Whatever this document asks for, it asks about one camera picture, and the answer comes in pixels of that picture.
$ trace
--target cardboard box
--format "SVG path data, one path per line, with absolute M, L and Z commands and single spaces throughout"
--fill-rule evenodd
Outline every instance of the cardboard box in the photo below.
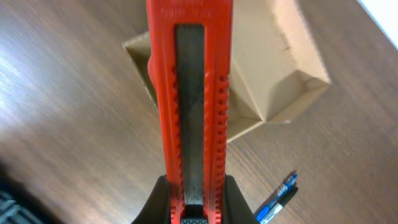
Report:
M 157 104 L 149 33 L 123 44 Z M 228 142 L 263 123 L 289 123 L 331 81 L 296 0 L 235 0 Z

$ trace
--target pen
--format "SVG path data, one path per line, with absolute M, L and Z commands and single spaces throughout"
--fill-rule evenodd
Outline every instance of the pen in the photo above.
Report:
M 260 224 L 269 223 L 282 209 L 283 207 L 293 198 L 299 188 L 294 187 L 290 192 L 283 196 L 278 203 L 269 211 L 269 213 L 260 221 Z
M 293 176 L 289 177 L 286 182 L 284 182 L 281 186 L 279 186 L 277 193 L 275 194 L 275 197 L 266 205 L 264 206 L 260 212 L 256 215 L 256 220 L 259 222 L 262 220 L 269 212 L 269 210 L 276 204 L 276 202 L 286 194 L 292 187 L 294 186 L 296 182 L 297 174 L 294 174 Z

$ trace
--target blue pen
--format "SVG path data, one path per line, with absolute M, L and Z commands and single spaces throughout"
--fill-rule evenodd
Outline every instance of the blue pen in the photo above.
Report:
M 294 174 L 293 176 L 289 177 L 286 182 L 284 182 L 279 188 L 278 191 L 275 195 L 275 197 L 266 205 L 264 206 L 260 212 L 256 216 L 257 222 L 261 221 L 269 212 L 269 210 L 278 202 L 278 200 L 285 195 L 292 187 L 294 186 L 294 183 L 296 182 L 297 174 Z

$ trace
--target gray blade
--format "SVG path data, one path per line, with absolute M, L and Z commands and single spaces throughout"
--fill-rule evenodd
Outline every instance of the gray blade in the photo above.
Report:
M 175 28 L 185 204 L 203 205 L 204 28 Z

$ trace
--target wooden table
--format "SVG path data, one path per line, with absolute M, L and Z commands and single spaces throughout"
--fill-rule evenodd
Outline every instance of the wooden table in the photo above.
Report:
M 289 125 L 228 146 L 255 210 L 292 170 L 273 223 L 398 223 L 398 51 L 355 0 L 302 0 L 333 86 Z M 0 3 L 0 160 L 66 223 L 130 223 L 165 173 L 157 112 L 121 44 L 144 0 Z

